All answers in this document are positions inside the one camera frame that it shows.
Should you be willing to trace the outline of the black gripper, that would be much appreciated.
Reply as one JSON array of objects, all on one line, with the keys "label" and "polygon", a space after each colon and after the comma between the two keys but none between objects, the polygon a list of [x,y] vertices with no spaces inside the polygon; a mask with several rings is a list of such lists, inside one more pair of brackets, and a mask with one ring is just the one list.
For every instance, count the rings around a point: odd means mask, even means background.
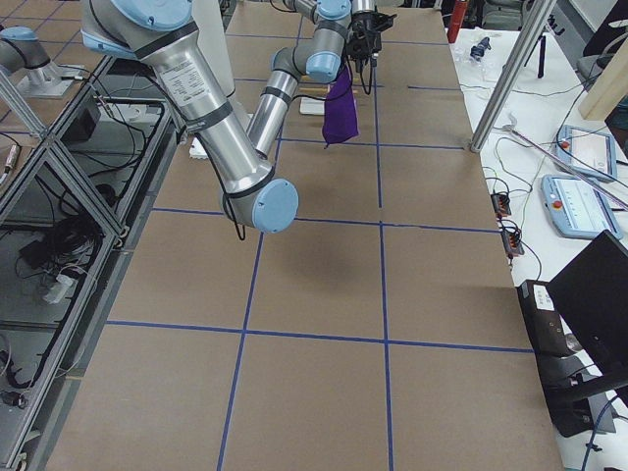
[{"label": "black gripper", "polygon": [[347,57],[355,62],[366,59],[366,36],[364,34],[352,35],[345,46]]}]

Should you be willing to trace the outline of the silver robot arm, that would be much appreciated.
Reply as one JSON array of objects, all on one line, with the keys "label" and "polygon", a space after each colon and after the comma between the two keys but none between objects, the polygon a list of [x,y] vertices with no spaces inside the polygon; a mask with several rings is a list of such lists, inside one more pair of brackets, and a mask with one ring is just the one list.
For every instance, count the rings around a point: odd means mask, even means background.
[{"label": "silver robot arm", "polygon": [[24,71],[17,83],[24,97],[61,98],[69,88],[82,80],[79,70],[54,62],[35,32],[27,26],[10,26],[1,30],[1,72],[7,77]]},{"label": "silver robot arm", "polygon": [[153,70],[165,96],[181,114],[219,178],[222,205],[235,223],[278,233],[294,220],[295,186],[275,176],[267,153],[284,122],[300,80],[334,80],[349,36],[348,1],[297,1],[311,14],[311,39],[277,52],[272,73],[248,125],[236,114],[214,67],[198,45],[199,27],[189,1],[84,1],[84,45],[104,55],[137,60]]}]

